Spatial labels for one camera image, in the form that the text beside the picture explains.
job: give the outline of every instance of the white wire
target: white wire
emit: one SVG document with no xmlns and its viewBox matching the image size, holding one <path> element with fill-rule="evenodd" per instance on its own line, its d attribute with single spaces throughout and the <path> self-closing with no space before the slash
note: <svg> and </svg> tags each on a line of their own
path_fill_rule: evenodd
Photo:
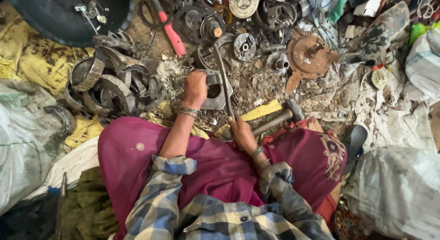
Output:
<svg viewBox="0 0 440 240">
<path fill-rule="evenodd" d="M 434 10 L 434 8 L 431 5 L 431 1 L 433 0 L 418 0 L 417 1 L 417 15 L 420 18 L 430 18 L 432 16 L 432 14 L 434 14 L 434 12 L 438 11 L 438 7 L 437 9 Z M 421 12 L 421 10 L 423 8 L 426 7 L 426 10 L 424 13 Z"/>
</svg>

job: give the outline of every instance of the hammer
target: hammer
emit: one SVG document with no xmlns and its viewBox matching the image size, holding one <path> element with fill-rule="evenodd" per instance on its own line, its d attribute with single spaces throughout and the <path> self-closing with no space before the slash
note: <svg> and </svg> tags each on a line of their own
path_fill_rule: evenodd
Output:
<svg viewBox="0 0 440 240">
<path fill-rule="evenodd" d="M 260 125 L 255 129 L 253 129 L 252 134 L 254 136 L 260 136 L 262 133 L 266 132 L 267 130 L 270 130 L 271 128 L 275 127 L 280 123 L 283 123 L 283 121 L 286 121 L 290 118 L 292 118 L 294 122 L 301 121 L 305 118 L 300 106 L 295 102 L 294 99 L 286 100 L 286 105 L 287 105 L 286 110 L 284 110 L 279 115 L 273 117 L 271 120 L 267 121 L 263 125 Z"/>
</svg>

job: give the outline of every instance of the maroon cloth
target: maroon cloth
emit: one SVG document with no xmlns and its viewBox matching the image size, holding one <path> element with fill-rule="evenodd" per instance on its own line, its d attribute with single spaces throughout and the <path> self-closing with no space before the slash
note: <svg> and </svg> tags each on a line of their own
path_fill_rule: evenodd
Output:
<svg viewBox="0 0 440 240">
<path fill-rule="evenodd" d="M 125 236 L 125 220 L 145 186 L 151 156 L 159 152 L 168 132 L 167 128 L 135 117 L 116 119 L 102 131 L 98 141 L 99 165 L 121 226 L 114 240 Z M 292 186 L 314 211 L 338 183 L 326 177 L 328 158 L 324 151 L 321 137 L 310 130 L 288 132 L 264 150 L 272 163 L 285 161 L 292 167 Z M 345 156 L 338 173 L 344 167 Z M 182 177 L 179 210 L 199 193 L 225 203 L 263 205 L 258 176 L 245 152 L 225 142 L 191 136 L 186 157 L 197 161 L 197 169 Z"/>
</svg>

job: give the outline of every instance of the person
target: person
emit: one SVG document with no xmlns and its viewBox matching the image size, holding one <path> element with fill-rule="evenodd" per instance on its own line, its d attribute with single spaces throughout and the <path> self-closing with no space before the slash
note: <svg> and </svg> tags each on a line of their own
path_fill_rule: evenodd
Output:
<svg viewBox="0 0 440 240">
<path fill-rule="evenodd" d="M 103 130 L 113 239 L 333 239 L 313 211 L 340 180 L 344 146 L 299 129 L 262 147 L 239 116 L 228 119 L 239 148 L 190 136 L 207 90 L 201 70 L 186 77 L 171 129 L 123 117 Z"/>
</svg>

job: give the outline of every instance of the rolled-up sleeve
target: rolled-up sleeve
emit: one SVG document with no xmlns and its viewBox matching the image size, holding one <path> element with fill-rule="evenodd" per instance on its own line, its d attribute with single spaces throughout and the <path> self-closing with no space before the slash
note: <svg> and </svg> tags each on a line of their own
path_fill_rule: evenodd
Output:
<svg viewBox="0 0 440 240">
<path fill-rule="evenodd" d="M 182 175 L 196 169 L 196 161 L 185 156 L 162 158 L 154 155 L 150 176 L 125 221 L 126 240 L 173 239 L 179 221 L 177 196 Z"/>
<path fill-rule="evenodd" d="M 321 216 L 293 188 L 292 168 L 285 163 L 267 167 L 259 180 L 260 190 L 270 203 L 278 203 L 283 217 L 310 239 L 333 239 Z"/>
</svg>

